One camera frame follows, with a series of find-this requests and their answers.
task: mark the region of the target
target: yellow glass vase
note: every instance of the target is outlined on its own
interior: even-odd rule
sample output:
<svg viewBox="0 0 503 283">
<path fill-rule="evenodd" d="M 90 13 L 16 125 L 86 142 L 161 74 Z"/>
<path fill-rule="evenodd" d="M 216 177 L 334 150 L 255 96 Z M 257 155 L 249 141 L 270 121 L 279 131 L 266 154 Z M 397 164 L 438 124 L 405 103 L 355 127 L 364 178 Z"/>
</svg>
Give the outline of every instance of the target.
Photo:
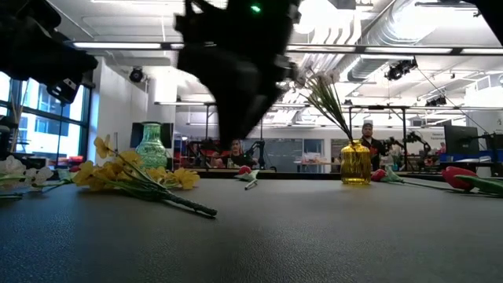
<svg viewBox="0 0 503 283">
<path fill-rule="evenodd" d="M 359 140 L 354 140 L 341 151 L 340 164 L 341 179 L 348 185 L 370 184 L 370 150 L 362 145 Z"/>
</svg>

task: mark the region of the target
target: red flower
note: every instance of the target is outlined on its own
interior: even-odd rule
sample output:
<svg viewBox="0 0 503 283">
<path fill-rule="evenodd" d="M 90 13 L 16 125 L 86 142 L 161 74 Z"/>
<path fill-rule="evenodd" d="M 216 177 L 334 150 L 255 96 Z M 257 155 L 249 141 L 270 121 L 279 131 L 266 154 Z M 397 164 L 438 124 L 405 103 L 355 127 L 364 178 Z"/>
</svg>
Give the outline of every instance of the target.
<svg viewBox="0 0 503 283">
<path fill-rule="evenodd" d="M 384 177 L 386 177 L 386 171 L 384 171 L 383 169 L 379 169 L 372 173 L 370 179 L 374 182 L 380 182 L 380 180 Z"/>
<path fill-rule="evenodd" d="M 75 173 L 75 172 L 78 172 L 80 171 L 80 168 L 78 165 L 75 165 L 75 166 L 72 166 L 69 170 L 71 173 Z"/>
<path fill-rule="evenodd" d="M 237 173 L 239 175 L 242 175 L 244 173 L 249 173 L 250 174 L 251 172 L 252 172 L 252 170 L 251 170 L 250 167 L 248 167 L 248 166 L 241 166 L 241 168 L 239 168 L 239 172 L 237 172 Z"/>
<path fill-rule="evenodd" d="M 466 175 L 477 177 L 477 174 L 473 171 L 466 170 L 459 167 L 449 166 L 446 170 L 442 170 L 442 176 L 446 180 L 446 182 L 455 189 L 463 189 L 467 192 L 474 188 L 474 185 L 462 181 L 456 178 L 456 175 Z"/>
</svg>

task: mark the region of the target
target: vase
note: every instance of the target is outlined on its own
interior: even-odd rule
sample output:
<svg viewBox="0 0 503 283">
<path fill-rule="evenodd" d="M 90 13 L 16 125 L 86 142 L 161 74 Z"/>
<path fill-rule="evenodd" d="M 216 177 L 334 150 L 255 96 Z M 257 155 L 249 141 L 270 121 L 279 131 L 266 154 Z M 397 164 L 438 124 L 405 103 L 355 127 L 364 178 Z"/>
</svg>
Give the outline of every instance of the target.
<svg viewBox="0 0 503 283">
<path fill-rule="evenodd" d="M 362 145 L 359 140 L 354 140 L 341 151 L 340 164 L 341 179 L 348 185 L 370 184 L 370 150 Z"/>
<path fill-rule="evenodd" d="M 160 140 L 160 123 L 144 122 L 143 139 L 136 148 L 136 153 L 143 161 L 142 168 L 166 168 L 166 149 Z"/>
</svg>

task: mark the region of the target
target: table surface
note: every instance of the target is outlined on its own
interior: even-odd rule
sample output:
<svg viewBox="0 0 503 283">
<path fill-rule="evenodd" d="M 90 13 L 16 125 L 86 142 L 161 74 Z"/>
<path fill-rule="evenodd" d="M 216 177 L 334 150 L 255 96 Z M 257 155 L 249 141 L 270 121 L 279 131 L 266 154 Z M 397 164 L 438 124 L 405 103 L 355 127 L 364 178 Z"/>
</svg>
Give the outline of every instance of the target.
<svg viewBox="0 0 503 283">
<path fill-rule="evenodd" d="M 3 204 L 0 282 L 503 282 L 503 200 L 298 180 L 180 194 L 218 217 L 73 186 Z"/>
</svg>

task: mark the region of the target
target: green led light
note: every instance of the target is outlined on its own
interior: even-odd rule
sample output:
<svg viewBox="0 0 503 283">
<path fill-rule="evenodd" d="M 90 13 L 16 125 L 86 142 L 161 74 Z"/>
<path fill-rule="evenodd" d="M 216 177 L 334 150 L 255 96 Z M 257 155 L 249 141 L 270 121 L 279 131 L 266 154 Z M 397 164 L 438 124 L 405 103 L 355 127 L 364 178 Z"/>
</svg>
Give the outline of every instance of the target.
<svg viewBox="0 0 503 283">
<path fill-rule="evenodd" d="M 262 10 L 260 9 L 260 7 L 258 7 L 257 5 L 253 5 L 251 8 L 251 11 L 253 13 L 260 13 Z"/>
</svg>

